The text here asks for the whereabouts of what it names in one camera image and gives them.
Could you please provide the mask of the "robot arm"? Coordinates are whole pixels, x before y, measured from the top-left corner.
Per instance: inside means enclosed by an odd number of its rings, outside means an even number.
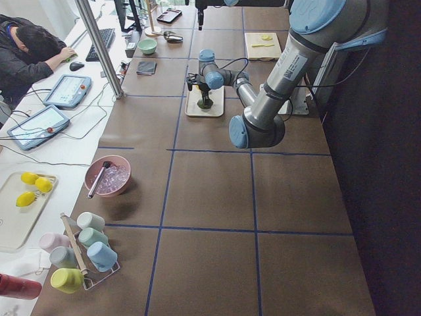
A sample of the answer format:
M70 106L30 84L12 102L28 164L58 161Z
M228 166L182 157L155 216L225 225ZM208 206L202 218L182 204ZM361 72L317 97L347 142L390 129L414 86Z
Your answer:
M388 15L388 1L294 1L285 49L259 93L245 72L218 67L210 49L201 50L198 72L187 77L187 85L199 87L199 104L205 107L211 105L210 90L232 86L245 107L242 115L230 121L233 145L240 149L273 147L285 134L278 112L315 58L334 43L346 51L381 43Z

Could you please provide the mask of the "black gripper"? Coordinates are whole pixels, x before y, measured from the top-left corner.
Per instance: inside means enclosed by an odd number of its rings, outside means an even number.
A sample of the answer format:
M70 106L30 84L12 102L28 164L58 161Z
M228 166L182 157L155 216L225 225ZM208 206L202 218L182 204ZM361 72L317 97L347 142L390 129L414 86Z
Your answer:
M200 106L210 106L211 99L209 97L209 87L200 74L188 74L186 77L187 89L189 92L193 90L193 86L198 86L201 91Z

